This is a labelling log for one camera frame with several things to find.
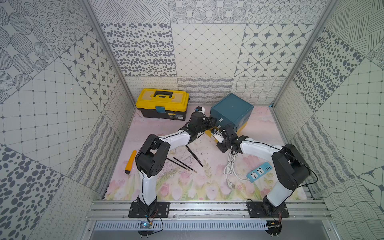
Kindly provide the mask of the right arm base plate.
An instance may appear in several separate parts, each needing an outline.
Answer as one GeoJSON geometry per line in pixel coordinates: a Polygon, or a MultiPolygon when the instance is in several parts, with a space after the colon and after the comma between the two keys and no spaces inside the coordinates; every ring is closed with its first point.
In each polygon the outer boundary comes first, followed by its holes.
{"type": "Polygon", "coordinates": [[[278,207],[267,202],[255,202],[250,199],[246,201],[250,218],[289,218],[288,207],[283,202],[278,207]]]}

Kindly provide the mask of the black pencil plain end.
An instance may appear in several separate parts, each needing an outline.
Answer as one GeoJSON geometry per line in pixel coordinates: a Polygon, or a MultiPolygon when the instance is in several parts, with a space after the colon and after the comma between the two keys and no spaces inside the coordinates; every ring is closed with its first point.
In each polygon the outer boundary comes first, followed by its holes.
{"type": "Polygon", "coordinates": [[[188,152],[196,159],[196,161],[199,163],[199,165],[201,167],[204,167],[201,160],[197,157],[197,155],[187,145],[185,145],[185,147],[187,148],[188,152]]]}

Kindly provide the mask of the black pencil pair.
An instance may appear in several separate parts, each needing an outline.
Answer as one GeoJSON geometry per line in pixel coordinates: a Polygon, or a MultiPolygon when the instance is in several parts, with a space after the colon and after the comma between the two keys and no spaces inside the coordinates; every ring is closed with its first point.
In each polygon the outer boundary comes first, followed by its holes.
{"type": "Polygon", "coordinates": [[[190,169],[188,169],[188,168],[186,168],[186,167],[184,167],[184,166],[182,166],[182,165],[176,163],[175,161],[173,161],[173,160],[171,160],[171,159],[169,159],[169,158],[166,158],[166,159],[167,159],[168,161],[170,161],[170,162],[176,164],[177,166],[179,166],[179,167],[181,167],[181,168],[183,168],[183,169],[185,169],[185,170],[187,170],[187,171],[190,171],[190,169]]]}

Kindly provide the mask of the black pencil gold end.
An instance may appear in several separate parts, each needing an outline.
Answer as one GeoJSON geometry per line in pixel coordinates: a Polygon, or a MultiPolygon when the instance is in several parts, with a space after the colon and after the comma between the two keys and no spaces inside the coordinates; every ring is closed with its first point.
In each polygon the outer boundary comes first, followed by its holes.
{"type": "Polygon", "coordinates": [[[190,166],[186,165],[185,163],[181,162],[179,159],[173,157],[174,160],[176,160],[177,162],[179,162],[180,164],[182,164],[183,166],[187,167],[189,170],[193,171],[194,173],[197,173],[196,170],[192,169],[190,166]]]}

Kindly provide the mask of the yellow bottom drawer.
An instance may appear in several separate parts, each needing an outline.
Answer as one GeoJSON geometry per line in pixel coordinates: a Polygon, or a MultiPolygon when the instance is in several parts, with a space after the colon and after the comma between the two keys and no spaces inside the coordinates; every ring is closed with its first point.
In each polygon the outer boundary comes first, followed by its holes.
{"type": "Polygon", "coordinates": [[[233,125],[233,124],[228,124],[225,127],[223,127],[222,129],[218,129],[217,127],[214,127],[210,130],[206,130],[204,133],[207,136],[212,137],[212,138],[219,137],[219,140],[217,140],[217,141],[220,141],[221,139],[225,139],[227,137],[227,134],[230,137],[236,135],[237,138],[239,138],[241,136],[242,130],[247,126],[247,123],[248,122],[244,122],[239,127],[237,127],[236,125],[233,125]]]}

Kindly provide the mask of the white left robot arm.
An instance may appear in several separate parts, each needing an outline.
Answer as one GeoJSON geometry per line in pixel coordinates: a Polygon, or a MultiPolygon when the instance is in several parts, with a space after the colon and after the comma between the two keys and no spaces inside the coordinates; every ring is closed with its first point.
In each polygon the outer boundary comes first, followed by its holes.
{"type": "Polygon", "coordinates": [[[142,181],[138,203],[146,207],[156,203],[157,175],[162,171],[169,152],[192,143],[205,131],[212,129],[216,122],[217,118],[197,111],[191,114],[190,120],[177,132],[165,136],[150,134],[146,138],[135,158],[142,181]]]}

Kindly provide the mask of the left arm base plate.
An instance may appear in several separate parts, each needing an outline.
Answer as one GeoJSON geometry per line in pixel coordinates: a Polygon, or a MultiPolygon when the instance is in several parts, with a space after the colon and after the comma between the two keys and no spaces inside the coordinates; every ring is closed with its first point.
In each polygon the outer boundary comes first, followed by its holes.
{"type": "Polygon", "coordinates": [[[154,201],[146,205],[140,199],[131,203],[129,218],[168,218],[170,211],[170,202],[154,201]]]}

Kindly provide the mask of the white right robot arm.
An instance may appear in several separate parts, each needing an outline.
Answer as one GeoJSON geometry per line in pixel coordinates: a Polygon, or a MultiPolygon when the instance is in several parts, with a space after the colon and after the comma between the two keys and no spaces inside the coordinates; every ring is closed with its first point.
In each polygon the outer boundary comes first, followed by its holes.
{"type": "Polygon", "coordinates": [[[277,183],[263,198],[261,209],[265,214],[274,214],[292,193],[311,175],[312,170],[307,165],[297,148],[292,144],[275,147],[258,142],[248,136],[238,136],[232,127],[213,130],[218,148],[231,155],[248,154],[262,159],[271,159],[277,174],[277,183]]]}

